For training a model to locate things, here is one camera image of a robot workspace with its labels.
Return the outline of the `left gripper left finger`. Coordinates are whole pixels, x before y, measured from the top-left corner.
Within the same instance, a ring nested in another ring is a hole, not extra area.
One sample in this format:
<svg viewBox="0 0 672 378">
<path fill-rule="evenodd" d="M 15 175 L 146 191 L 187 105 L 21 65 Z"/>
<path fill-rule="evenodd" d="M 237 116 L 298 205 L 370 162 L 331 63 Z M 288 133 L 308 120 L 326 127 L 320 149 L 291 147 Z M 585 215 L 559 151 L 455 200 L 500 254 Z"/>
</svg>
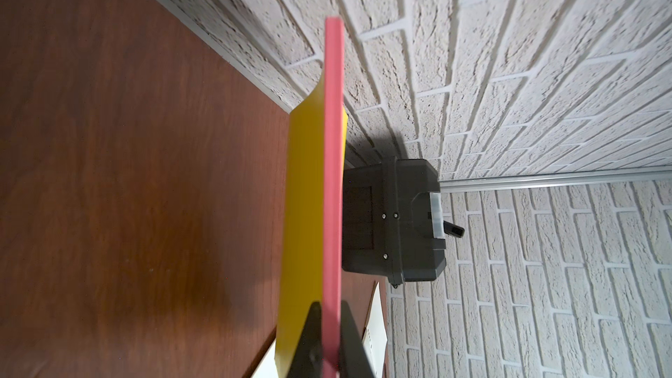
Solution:
<svg viewBox="0 0 672 378">
<path fill-rule="evenodd" d="M 321 332 L 321 304 L 313 302 L 304 322 L 287 378 L 322 378 L 324 355 Z"/>
</svg>

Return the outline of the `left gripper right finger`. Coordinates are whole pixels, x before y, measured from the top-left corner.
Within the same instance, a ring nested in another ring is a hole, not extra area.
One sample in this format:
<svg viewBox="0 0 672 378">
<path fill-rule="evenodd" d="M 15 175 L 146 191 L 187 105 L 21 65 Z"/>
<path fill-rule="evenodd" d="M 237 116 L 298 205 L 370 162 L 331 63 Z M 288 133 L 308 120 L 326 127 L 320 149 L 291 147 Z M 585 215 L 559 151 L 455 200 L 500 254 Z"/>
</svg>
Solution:
<svg viewBox="0 0 672 378">
<path fill-rule="evenodd" d="M 362 337 L 347 301 L 341 301 L 341 341 L 338 370 L 340 378 L 374 378 L 375 374 L 362 343 Z"/>
</svg>

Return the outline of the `notebook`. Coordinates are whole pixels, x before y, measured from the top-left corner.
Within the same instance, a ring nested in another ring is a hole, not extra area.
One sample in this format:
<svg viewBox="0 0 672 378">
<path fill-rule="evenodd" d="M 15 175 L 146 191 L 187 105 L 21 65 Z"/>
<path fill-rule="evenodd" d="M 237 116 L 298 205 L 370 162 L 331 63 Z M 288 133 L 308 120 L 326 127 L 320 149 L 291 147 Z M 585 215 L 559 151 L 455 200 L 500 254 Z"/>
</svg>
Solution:
<svg viewBox="0 0 672 378">
<path fill-rule="evenodd" d="M 362 344 L 374 377 L 385 376 L 385 362 L 388 346 L 386 321 L 383 317 L 383 301 L 380 283 L 376 282 L 369 304 L 369 313 L 364 327 Z"/>
<path fill-rule="evenodd" d="M 325 21 L 324 67 L 313 92 L 290 112 L 285 228 L 276 325 L 278 375 L 290 374 L 312 304 L 318 304 L 319 375 L 339 374 L 345 27 Z"/>
</svg>

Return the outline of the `black plastic toolbox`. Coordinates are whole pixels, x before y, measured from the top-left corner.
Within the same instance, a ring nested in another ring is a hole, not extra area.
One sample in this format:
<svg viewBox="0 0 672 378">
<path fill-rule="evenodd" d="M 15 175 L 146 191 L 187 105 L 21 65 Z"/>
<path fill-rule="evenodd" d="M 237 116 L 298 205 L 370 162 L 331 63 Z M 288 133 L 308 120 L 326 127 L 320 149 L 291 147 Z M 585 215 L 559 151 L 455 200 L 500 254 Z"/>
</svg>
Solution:
<svg viewBox="0 0 672 378">
<path fill-rule="evenodd" d="M 425 159 L 390 157 L 344 171 L 342 268 L 391 286 L 432 282 L 446 268 L 447 236 L 438 173 Z"/>
</svg>

